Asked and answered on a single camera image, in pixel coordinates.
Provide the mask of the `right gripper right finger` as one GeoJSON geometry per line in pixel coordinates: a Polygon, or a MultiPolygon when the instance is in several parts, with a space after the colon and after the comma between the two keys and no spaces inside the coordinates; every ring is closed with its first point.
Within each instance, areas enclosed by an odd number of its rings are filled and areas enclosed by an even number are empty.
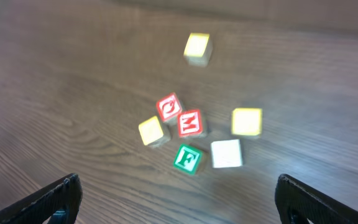
{"type": "Polygon", "coordinates": [[[275,204],[284,224],[358,223],[358,211],[288,174],[278,177],[275,204]]]}

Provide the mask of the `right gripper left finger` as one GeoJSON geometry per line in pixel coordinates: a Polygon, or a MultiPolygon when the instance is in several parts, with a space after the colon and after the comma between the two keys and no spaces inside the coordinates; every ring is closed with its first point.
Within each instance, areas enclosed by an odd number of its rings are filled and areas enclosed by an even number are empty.
{"type": "Polygon", "coordinates": [[[0,210],[0,224],[74,224],[82,195],[79,175],[68,174],[0,210]]]}

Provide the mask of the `plain white wooden block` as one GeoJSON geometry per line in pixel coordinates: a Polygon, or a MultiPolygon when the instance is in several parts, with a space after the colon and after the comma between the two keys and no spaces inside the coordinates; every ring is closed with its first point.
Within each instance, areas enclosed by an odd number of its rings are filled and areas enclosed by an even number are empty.
{"type": "Polygon", "coordinates": [[[215,169],[240,167],[243,165],[239,139],[214,141],[211,143],[212,166],[215,169]]]}

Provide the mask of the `green F block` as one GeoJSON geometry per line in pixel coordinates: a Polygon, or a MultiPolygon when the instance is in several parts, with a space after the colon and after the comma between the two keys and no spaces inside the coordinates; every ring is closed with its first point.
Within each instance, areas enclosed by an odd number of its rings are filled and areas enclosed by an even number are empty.
{"type": "Polygon", "coordinates": [[[173,160],[173,167],[188,175],[198,175],[203,171],[208,160],[208,152],[188,144],[181,144],[173,160]]]}

